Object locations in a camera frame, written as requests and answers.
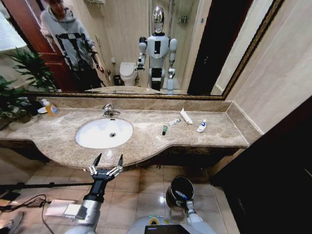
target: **person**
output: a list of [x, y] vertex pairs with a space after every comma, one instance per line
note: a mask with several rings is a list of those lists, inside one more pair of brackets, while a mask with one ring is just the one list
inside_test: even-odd
[[64, 7], [63, 0], [45, 1], [48, 8], [40, 16], [41, 33], [58, 46], [80, 91], [100, 88], [104, 83], [98, 77], [94, 62], [102, 73], [104, 69], [87, 30], [73, 12]]
[[18, 227], [23, 220], [25, 212], [18, 212], [14, 219], [10, 220], [3, 228], [0, 228], [0, 234], [17, 234]]

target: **cable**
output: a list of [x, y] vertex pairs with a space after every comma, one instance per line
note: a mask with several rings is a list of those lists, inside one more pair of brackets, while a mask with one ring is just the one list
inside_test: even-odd
[[43, 224], [46, 226], [46, 228], [50, 231], [51, 234], [54, 234], [54, 232], [52, 231], [52, 229], [49, 227], [49, 225], [45, 222], [44, 218], [43, 218], [43, 211], [44, 211], [44, 206], [47, 203], [47, 201], [44, 202], [43, 206], [42, 206], [42, 211], [41, 211], [41, 219]]
[[32, 197], [31, 199], [25, 201], [24, 203], [18, 205], [18, 206], [12, 206], [12, 205], [8, 205], [8, 206], [1, 206], [0, 207], [0, 211], [3, 212], [13, 212], [21, 207], [28, 207], [30, 204], [36, 202], [36, 201], [42, 201], [43, 205], [42, 205], [42, 211], [41, 211], [41, 219], [43, 224], [46, 226], [46, 228], [50, 231], [51, 234], [54, 234], [54, 232], [51, 230], [51, 228], [49, 227], [49, 225], [45, 222], [44, 218], [43, 218], [43, 212], [44, 212], [44, 207], [45, 204], [48, 203], [47, 201], [47, 196], [45, 194], [40, 194], [37, 196]]

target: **trash can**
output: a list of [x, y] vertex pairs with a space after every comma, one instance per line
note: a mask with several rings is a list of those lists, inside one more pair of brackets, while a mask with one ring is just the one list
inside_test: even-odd
[[180, 207], [186, 209], [186, 201], [194, 197], [194, 186], [191, 181], [184, 176], [174, 178], [168, 187], [166, 201], [170, 208]]
[[114, 84], [115, 86], [122, 86], [122, 79], [120, 75], [114, 76]]

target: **soap dispenser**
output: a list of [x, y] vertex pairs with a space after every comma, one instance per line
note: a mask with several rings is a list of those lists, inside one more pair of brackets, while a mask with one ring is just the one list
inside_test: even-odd
[[47, 101], [47, 99], [42, 99], [41, 101], [50, 116], [56, 116], [59, 113], [56, 106]]

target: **toilet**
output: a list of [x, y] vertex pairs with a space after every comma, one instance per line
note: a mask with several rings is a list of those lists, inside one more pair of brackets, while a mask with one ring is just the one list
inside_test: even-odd
[[125, 86], [134, 86], [137, 77], [137, 71], [135, 71], [135, 62], [122, 62], [120, 64], [120, 77], [125, 83]]

